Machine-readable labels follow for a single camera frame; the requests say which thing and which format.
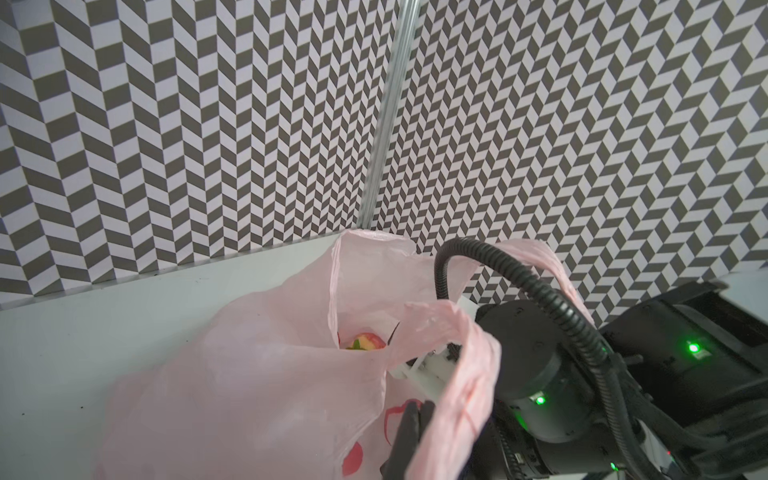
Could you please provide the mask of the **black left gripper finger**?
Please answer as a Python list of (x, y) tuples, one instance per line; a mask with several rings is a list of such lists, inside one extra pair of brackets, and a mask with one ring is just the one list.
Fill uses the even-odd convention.
[(380, 467), (383, 480), (405, 478), (406, 470), (434, 411), (435, 403), (430, 400), (421, 404), (413, 400), (405, 404), (390, 456)]

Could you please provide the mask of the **pink plastic bag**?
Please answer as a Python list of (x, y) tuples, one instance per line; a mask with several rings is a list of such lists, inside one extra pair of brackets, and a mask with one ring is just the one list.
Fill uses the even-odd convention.
[[(501, 347), (459, 307), (478, 262), (453, 258), (439, 299), (432, 256), (384, 232), (347, 231), (316, 261), (267, 291), (223, 307), (197, 338), (156, 368), (114, 386), (97, 479), (340, 479), (362, 450), (359, 479), (391, 452), (405, 401), (385, 406), (385, 357), (449, 343), (461, 357), (407, 470), (455, 479), (492, 410)], [(384, 349), (347, 350), (394, 326)]]

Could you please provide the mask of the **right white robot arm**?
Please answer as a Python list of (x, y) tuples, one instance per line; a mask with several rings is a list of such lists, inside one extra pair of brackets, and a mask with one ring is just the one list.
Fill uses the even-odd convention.
[(456, 257), (523, 294), (476, 312), (502, 357), (460, 478), (766, 477), (765, 270), (682, 285), (598, 328), (521, 254), (475, 239), (438, 251), (438, 298)]

